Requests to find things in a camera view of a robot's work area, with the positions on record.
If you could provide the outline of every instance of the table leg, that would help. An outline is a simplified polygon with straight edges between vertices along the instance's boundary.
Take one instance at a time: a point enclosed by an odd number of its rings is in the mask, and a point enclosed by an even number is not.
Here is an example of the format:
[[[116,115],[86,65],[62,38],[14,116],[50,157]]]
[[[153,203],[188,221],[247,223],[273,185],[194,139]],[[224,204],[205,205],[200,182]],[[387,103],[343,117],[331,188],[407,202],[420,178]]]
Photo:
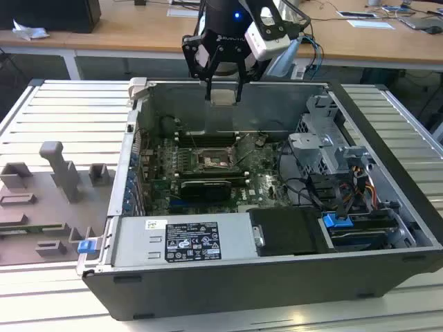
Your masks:
[[[64,59],[64,64],[66,65],[66,69],[68,70],[69,78],[71,80],[82,80],[81,70],[78,68],[75,60],[75,51],[63,50],[62,57]]]

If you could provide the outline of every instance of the motherboard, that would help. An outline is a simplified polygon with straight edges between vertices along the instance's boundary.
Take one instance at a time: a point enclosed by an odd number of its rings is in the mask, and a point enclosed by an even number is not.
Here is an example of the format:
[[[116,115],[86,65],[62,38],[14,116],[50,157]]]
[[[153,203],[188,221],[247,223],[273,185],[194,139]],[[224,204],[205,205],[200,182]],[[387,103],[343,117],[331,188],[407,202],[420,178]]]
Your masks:
[[[275,168],[279,144],[265,133],[151,140],[141,152],[147,215],[291,205]]]

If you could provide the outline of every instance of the black plastic cover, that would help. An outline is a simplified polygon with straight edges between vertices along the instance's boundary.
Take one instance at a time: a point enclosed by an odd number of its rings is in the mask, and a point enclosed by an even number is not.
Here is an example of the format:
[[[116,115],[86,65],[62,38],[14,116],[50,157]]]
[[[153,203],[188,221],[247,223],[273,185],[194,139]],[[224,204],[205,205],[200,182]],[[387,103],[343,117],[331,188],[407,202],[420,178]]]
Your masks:
[[[328,252],[313,207],[272,207],[249,212],[253,226],[259,226],[264,246],[259,256],[312,255]]]

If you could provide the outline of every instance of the blue latch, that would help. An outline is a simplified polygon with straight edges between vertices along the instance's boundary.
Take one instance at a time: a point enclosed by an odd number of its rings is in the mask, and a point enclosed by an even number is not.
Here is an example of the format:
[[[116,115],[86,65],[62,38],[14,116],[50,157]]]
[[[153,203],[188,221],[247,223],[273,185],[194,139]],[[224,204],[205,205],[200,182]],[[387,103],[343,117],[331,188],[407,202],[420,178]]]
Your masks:
[[[337,218],[335,213],[328,213],[323,216],[323,222],[325,223],[326,228],[354,226],[350,217],[347,217],[346,219]]]
[[[93,254],[97,248],[97,240],[83,240],[78,244],[77,252],[79,254]]]

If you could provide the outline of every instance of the white label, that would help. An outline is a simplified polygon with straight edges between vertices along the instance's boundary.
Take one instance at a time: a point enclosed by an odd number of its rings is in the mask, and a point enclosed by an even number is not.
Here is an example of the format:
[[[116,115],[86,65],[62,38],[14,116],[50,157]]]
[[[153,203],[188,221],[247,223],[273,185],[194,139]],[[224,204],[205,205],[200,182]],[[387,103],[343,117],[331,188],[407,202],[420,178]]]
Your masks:
[[[219,254],[220,249],[207,249],[207,253],[208,253],[208,255]]]
[[[165,230],[168,220],[166,219],[147,219],[145,222],[146,230]]]

